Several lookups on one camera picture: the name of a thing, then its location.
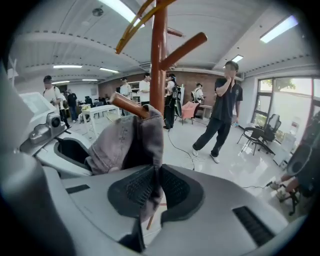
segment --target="ceiling light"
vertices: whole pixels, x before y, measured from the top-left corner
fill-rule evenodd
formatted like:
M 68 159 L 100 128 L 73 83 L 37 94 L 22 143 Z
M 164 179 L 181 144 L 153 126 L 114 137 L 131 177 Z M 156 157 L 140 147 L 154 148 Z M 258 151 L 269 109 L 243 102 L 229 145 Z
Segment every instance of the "ceiling light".
M 112 72 L 112 73 L 119 73 L 119 71 L 115 71 L 115 70 L 112 70 L 112 69 L 107 69 L 107 68 L 104 68 L 104 67 L 100 67 L 100 70 L 109 71 L 109 72 Z
M 273 29 L 271 29 L 268 33 L 260 37 L 260 40 L 265 43 L 268 43 L 272 39 L 276 38 L 277 36 L 281 35 L 283 32 L 293 28 L 296 25 L 298 25 L 298 21 L 295 19 L 293 15 L 291 15 L 290 17 L 282 21 L 280 24 L 275 26 Z
M 242 57 L 241 55 L 237 55 L 235 56 L 235 58 L 232 59 L 233 62 L 237 63 L 238 61 L 241 61 L 244 57 Z
M 80 69 L 82 68 L 81 65 L 53 65 L 54 69 L 65 69 L 65 68 L 75 68 Z
M 126 6 L 120 0 L 99 0 L 99 1 L 109 6 L 114 11 L 116 11 L 118 14 L 124 17 L 128 22 L 132 22 L 132 20 L 136 16 L 136 14 L 132 10 L 130 10 L 128 6 Z M 139 22 L 140 22 L 140 19 L 138 18 L 133 26 L 136 26 Z
M 59 81 L 59 82 L 52 82 L 53 85 L 58 85 L 58 84 L 67 84 L 70 81 Z

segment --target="tiled floor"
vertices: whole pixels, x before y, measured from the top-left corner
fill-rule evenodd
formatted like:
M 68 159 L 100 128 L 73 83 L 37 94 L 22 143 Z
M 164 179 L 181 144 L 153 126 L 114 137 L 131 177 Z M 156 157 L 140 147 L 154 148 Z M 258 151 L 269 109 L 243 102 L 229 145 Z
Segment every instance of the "tiled floor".
M 102 118 L 102 116 L 100 116 L 100 118 L 96 118 L 95 122 L 98 133 L 110 124 L 110 121 L 106 117 Z M 242 130 L 239 127 L 231 127 L 228 138 L 220 150 L 219 164 L 216 164 L 209 156 L 211 149 L 215 145 L 217 135 L 215 135 L 211 141 L 199 151 L 198 157 L 194 157 L 192 155 L 192 144 L 205 131 L 205 122 L 206 121 L 198 119 L 193 122 L 192 125 L 191 120 L 186 120 L 182 125 L 181 119 L 178 118 L 174 123 L 173 129 L 169 132 L 167 130 L 163 130 L 163 163 L 191 170 L 194 168 L 196 172 L 230 180 L 241 187 L 256 186 L 258 188 L 249 187 L 246 189 L 260 200 L 273 206 L 289 221 L 295 219 L 295 215 L 292 217 L 288 216 L 288 213 L 292 208 L 289 200 L 287 200 L 288 202 L 279 203 L 278 199 L 275 197 L 276 191 L 271 190 L 269 187 L 259 188 L 264 187 L 270 181 L 280 178 L 284 174 L 284 171 L 277 166 L 273 161 L 272 156 L 266 154 L 264 151 L 256 150 L 255 155 L 253 155 L 253 148 L 249 146 L 249 148 L 246 148 L 241 153 L 242 147 L 247 140 L 242 137 L 239 144 L 237 144 L 237 141 L 242 134 Z M 83 134 L 87 139 L 89 139 L 89 135 L 84 124 L 73 123 L 71 130 Z M 95 135 L 92 131 L 90 131 L 89 134 L 92 137 L 89 140 L 93 142 L 96 139 Z M 190 153 L 192 159 L 187 153 L 174 148 L 170 139 L 174 146 Z M 146 230 L 148 224 L 147 221 L 142 224 L 144 242 L 146 245 L 148 245 L 160 231 L 161 213 L 165 210 L 166 206 L 159 207 L 155 213 L 149 230 Z

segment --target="black t-shirt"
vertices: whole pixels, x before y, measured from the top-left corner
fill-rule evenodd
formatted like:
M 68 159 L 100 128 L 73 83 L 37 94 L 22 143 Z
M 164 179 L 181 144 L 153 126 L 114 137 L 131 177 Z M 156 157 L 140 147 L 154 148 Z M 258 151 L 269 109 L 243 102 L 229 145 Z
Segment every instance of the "black t-shirt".
M 68 105 L 70 107 L 75 107 L 77 105 L 77 96 L 74 93 L 68 95 Z
M 215 81 L 215 89 L 222 87 L 227 82 L 225 78 L 218 78 Z M 242 88 L 239 84 L 235 83 L 231 88 L 229 85 L 228 89 L 219 97 L 216 96 L 215 104 L 213 106 L 213 111 L 211 117 L 219 119 L 225 123 L 231 123 L 233 116 L 233 109 L 235 107 L 235 103 L 242 101 Z

